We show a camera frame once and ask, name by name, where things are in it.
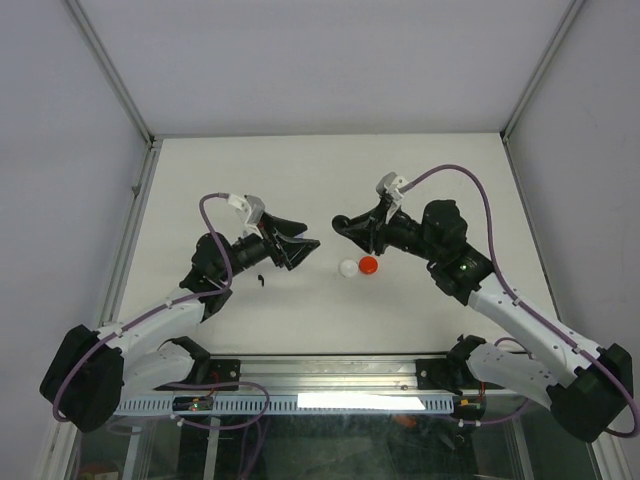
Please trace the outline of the black earbud charging case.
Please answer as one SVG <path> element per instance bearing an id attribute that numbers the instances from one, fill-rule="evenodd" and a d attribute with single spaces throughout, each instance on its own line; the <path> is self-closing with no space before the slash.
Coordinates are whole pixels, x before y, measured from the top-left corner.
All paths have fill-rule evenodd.
<path id="1" fill-rule="evenodd" d="M 342 234 L 350 226 L 350 219 L 344 215 L 336 215 L 332 218 L 331 225 L 336 233 Z"/>

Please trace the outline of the orange earbud charging case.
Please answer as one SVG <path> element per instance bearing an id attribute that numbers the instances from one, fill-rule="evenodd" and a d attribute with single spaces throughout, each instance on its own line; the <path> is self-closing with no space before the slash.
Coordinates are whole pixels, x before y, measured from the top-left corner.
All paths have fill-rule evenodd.
<path id="1" fill-rule="evenodd" d="M 358 262 L 358 269 L 364 275 L 373 275 L 378 271 L 379 263 L 373 256 L 363 256 Z"/>

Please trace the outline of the white earbud charging case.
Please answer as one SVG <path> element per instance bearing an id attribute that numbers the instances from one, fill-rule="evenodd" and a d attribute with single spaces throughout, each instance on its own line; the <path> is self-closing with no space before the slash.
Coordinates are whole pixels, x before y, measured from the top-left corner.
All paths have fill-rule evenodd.
<path id="1" fill-rule="evenodd" d="M 342 277 L 353 278 L 359 273 L 359 265 L 352 259 L 344 259 L 339 263 L 338 271 Z"/>

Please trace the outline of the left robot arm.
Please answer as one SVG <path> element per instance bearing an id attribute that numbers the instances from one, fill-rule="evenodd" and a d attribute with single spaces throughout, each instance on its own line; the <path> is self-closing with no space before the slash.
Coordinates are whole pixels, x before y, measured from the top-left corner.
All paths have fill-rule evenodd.
<path id="1" fill-rule="evenodd" d="M 189 335 L 224 307 L 235 277 L 265 260 L 293 270 L 321 245 L 305 237 L 304 223 L 263 213 L 255 226 L 235 242 L 215 231 L 202 235 L 187 275 L 149 311 L 97 330 L 70 329 L 39 387 L 54 418 L 89 433 L 137 395 L 173 383 L 204 385 L 210 354 Z"/>

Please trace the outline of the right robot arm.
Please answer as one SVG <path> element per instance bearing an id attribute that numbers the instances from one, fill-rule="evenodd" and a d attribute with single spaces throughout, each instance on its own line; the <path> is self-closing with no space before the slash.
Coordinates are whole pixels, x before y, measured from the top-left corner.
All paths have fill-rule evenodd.
<path id="1" fill-rule="evenodd" d="M 364 214 L 335 216 L 332 227 L 368 254 L 394 247 L 426 260 L 444 294 L 499 325 L 528 352 L 508 355 L 475 336 L 459 340 L 447 354 L 455 385 L 479 380 L 511 390 L 548 409 L 567 433 L 587 443 L 607 432 L 632 399 L 630 354 L 545 318 L 503 286 L 494 264 L 467 242 L 455 201 L 433 200 L 415 221 L 383 195 Z"/>

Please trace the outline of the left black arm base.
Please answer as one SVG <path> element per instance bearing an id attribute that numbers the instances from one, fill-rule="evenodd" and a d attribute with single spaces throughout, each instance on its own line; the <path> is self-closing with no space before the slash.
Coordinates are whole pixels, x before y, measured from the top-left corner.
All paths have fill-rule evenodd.
<path id="1" fill-rule="evenodd" d="M 215 390 L 237 391 L 233 383 L 241 376 L 241 360 L 236 358 L 213 358 L 197 363 L 184 380 L 170 382 L 155 388 L 155 391 Z"/>

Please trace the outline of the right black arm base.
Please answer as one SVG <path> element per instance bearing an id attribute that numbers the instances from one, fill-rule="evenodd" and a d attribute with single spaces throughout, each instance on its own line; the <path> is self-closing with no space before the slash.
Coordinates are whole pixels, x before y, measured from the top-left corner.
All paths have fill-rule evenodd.
<path id="1" fill-rule="evenodd" d="M 465 366 L 455 365 L 444 357 L 414 360 L 415 377 L 419 390 L 445 390 L 462 395 L 466 390 L 479 391 L 481 382 Z"/>

